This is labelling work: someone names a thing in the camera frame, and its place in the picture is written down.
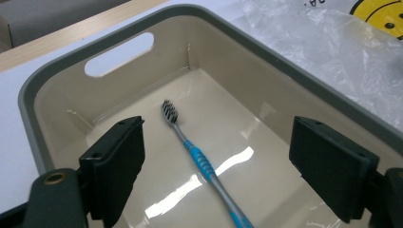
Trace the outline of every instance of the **blue toothbrush handle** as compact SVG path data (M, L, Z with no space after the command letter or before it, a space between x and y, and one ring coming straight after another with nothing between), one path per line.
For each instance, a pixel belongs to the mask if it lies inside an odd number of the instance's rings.
M208 161L202 151L198 147L193 145L193 143L191 143L189 140L186 140L183 145L190 152L193 161L199 167L199 170L201 171L203 176L213 184L217 192L220 194L220 197L225 202L231 219L235 222L236 226L238 228L253 228L253 225L249 221L249 219L243 214L237 204L225 191L219 178L216 175L216 172L211 166L210 161Z

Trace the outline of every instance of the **toothbrush bristles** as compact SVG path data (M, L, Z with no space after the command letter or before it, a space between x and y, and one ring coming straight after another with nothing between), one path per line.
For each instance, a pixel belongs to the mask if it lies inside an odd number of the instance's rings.
M178 120L178 111L175 109L175 106L169 100L163 101L161 110L163 111L165 118L169 122L174 124Z

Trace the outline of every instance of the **blue toothbrush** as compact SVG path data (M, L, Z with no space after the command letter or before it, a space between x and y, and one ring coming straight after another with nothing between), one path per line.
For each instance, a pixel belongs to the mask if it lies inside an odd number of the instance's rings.
M229 214L232 220L235 222L238 228L251 228L253 227L252 223L249 219L242 213L237 204L231 199L228 193L225 191L224 187L221 185L219 178L214 172L213 167L210 164L210 161L204 156L202 151L193 145L181 132L177 125L178 120L178 111L175 109L175 106L169 101L163 101L161 105L161 111L165 120L172 126L175 132L178 134L179 138L183 142L184 148L189 151L192 156L193 161L199 167L203 176L207 179L207 181L211 182L213 186L216 188L222 200L225 202L226 207L229 211Z

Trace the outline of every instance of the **yellow smiley face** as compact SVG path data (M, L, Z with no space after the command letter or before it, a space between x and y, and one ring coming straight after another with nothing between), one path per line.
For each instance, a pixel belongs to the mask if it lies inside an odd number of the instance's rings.
M403 40L403 3L400 0L363 0L355 4L351 14Z

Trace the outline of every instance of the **plastic bag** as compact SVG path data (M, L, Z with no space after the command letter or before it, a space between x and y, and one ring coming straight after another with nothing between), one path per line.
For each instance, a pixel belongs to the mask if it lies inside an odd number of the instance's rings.
M242 0L252 35L403 131L403 45L345 12Z

